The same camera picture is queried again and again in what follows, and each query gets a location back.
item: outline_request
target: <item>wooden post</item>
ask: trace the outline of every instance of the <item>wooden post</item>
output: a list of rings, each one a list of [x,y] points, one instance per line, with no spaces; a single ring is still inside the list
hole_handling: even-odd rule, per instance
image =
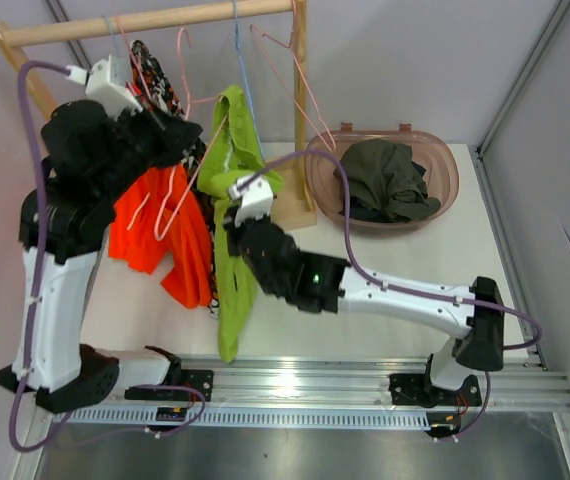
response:
[[[307,0],[294,0],[296,2],[296,24],[294,26],[294,55],[298,59],[301,67],[300,73],[294,63],[294,98],[306,111],[307,90],[301,75],[307,77]],[[304,150],[307,146],[307,123],[305,116],[294,106],[294,144],[296,150]],[[316,225],[316,203],[312,198],[312,193],[307,185],[307,176],[305,175],[305,157],[299,157],[296,160],[293,171],[298,184],[297,196],[304,200],[309,207],[309,212],[301,217],[300,226]]]
[[[294,26],[294,55],[298,58],[301,73],[307,75],[307,2],[296,2],[296,24]],[[306,110],[307,91],[301,75],[294,64],[294,98],[303,110]],[[294,143],[296,150],[303,150],[307,140],[305,117],[294,107]]]
[[[15,72],[18,72],[24,63],[26,63],[29,58],[20,47],[11,47],[5,38],[5,33],[9,31],[9,28],[5,22],[0,22],[0,51],[9,62]],[[27,91],[36,103],[36,106],[43,114],[43,117],[47,120],[52,116],[52,112],[56,108],[56,101],[54,96],[49,91],[45,82],[38,74],[38,72],[32,70],[27,76]]]

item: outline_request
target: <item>dark green cloth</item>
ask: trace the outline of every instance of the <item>dark green cloth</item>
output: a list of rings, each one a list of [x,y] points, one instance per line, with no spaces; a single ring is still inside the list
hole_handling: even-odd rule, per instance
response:
[[[427,185],[412,164],[409,145],[380,138],[365,140],[350,146],[341,164],[350,199],[358,199],[359,210],[380,212],[388,222],[410,222],[428,218],[441,206],[437,198],[428,197]],[[362,213],[352,210],[350,217],[362,217]]]

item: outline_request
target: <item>green cloth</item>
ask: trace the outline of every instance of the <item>green cloth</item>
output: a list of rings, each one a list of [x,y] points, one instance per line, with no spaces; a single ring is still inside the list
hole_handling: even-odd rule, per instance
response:
[[[227,232],[222,226],[225,213],[232,204],[227,189],[238,178],[251,175],[265,164],[243,90],[232,85],[221,97],[214,109],[212,135],[226,115],[228,118],[210,146],[198,175],[197,187],[216,199],[214,261],[220,302],[218,352],[223,361],[231,362],[238,353],[238,336],[252,309],[257,284],[243,258],[230,257],[227,251]],[[266,177],[274,192],[280,190],[282,181],[277,174],[270,172]]]
[[[424,220],[441,206],[437,198],[428,197],[427,185],[412,164],[409,145],[382,138],[365,140],[347,149],[341,165],[347,173],[350,197],[365,208],[382,212],[389,222]]]

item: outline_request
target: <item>metal plate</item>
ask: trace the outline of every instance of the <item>metal plate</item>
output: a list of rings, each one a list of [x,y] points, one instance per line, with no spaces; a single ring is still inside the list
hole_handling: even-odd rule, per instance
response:
[[[425,391],[425,374],[421,373],[395,373],[389,376],[389,391],[392,403],[403,407],[457,407],[456,398],[462,396],[470,407],[480,407],[482,399],[478,379],[470,375],[463,382],[456,394],[443,395],[438,400]]]
[[[119,428],[70,424],[69,445]],[[424,432],[198,428],[155,440],[134,432],[49,448],[41,479],[569,480],[550,414],[488,414],[459,443]]]
[[[211,370],[183,370],[181,385],[191,387],[201,392],[205,399],[212,400],[214,387],[214,372]],[[153,390],[150,388],[128,388],[125,391],[126,400],[145,400],[157,402],[188,402],[190,394],[180,390]]]

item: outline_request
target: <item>wooden rod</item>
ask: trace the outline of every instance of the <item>wooden rod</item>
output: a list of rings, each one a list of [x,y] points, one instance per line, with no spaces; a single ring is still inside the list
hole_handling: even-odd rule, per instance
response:
[[[298,63],[301,66],[299,74],[294,63],[294,98],[306,111],[307,90],[301,75],[307,75],[307,2],[305,0],[294,0],[296,2],[296,24],[294,25],[294,45],[293,50]],[[307,124],[305,115],[294,106],[294,143],[296,150],[305,149]]]
[[[291,0],[242,0],[238,2],[239,17],[254,17],[291,11]],[[125,32],[140,32],[228,20],[234,18],[234,4],[224,2],[168,8],[152,12],[124,14],[120,15],[119,18]],[[114,17],[110,17],[109,20],[113,26],[116,25]],[[5,32],[5,40],[9,46],[24,47],[106,35],[109,35],[109,29],[105,20],[103,18],[91,18],[8,30]]]

